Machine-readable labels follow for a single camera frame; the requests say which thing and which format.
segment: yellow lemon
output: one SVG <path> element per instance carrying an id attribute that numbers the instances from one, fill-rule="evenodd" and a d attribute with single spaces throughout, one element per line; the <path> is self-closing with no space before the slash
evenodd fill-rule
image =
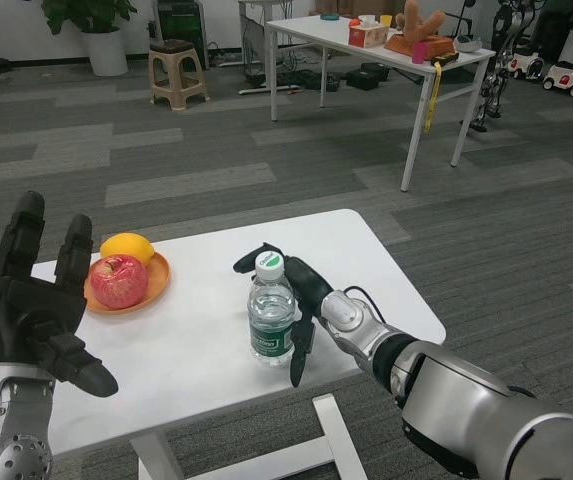
<path id="1" fill-rule="evenodd" d="M 148 265 L 150 259 L 155 254 L 155 249 L 151 243 L 141 235 L 136 233 L 118 233 L 106 240 L 99 249 L 102 258 L 111 255 L 130 255 Z"/>

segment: black case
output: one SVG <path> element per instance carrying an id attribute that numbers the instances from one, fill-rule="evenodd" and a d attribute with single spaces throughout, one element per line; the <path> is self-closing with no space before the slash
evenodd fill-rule
<path id="1" fill-rule="evenodd" d="M 385 82 L 388 80 L 388 72 L 390 72 L 390 68 L 382 63 L 362 63 L 362 70 L 364 72 L 373 72 L 376 73 L 379 77 L 380 82 Z"/>
<path id="2" fill-rule="evenodd" d="M 372 90 L 379 86 L 379 75 L 363 70 L 352 70 L 346 74 L 346 85 L 360 90 Z"/>

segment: orange plate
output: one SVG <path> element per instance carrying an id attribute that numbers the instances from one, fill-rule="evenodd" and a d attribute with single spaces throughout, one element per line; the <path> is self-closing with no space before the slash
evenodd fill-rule
<path id="1" fill-rule="evenodd" d="M 89 271 L 93 271 L 93 267 L 95 267 L 97 262 L 90 266 Z M 133 305 L 132 307 L 128 308 L 120 308 L 117 310 L 108 308 L 106 305 L 100 303 L 99 300 L 95 298 L 93 289 L 90 286 L 89 276 L 84 283 L 84 296 L 86 297 L 86 300 L 88 300 L 86 307 L 91 312 L 101 313 L 103 315 L 120 315 L 122 313 L 134 312 L 135 310 L 144 308 L 146 305 L 154 302 L 157 297 L 164 293 L 164 290 L 166 290 L 166 287 L 168 286 L 168 282 L 170 282 L 170 265 L 168 264 L 168 260 L 166 260 L 163 255 L 160 253 L 155 253 L 153 258 L 150 259 L 150 262 L 146 268 L 148 269 L 148 290 L 146 290 L 144 299 L 137 305 Z"/>

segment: bottle label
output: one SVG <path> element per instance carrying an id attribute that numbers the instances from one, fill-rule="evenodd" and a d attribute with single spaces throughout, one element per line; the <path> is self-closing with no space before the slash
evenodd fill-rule
<path id="1" fill-rule="evenodd" d="M 292 325 L 283 330 L 264 332 L 250 326 L 250 343 L 257 353 L 265 357 L 279 357 L 293 346 L 290 339 Z"/>

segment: red apple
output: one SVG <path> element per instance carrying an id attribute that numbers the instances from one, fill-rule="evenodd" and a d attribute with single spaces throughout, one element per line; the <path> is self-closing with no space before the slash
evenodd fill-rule
<path id="1" fill-rule="evenodd" d="M 109 308 L 121 309 L 138 304 L 148 288 L 148 270 L 130 255 L 102 258 L 90 272 L 95 298 Z"/>

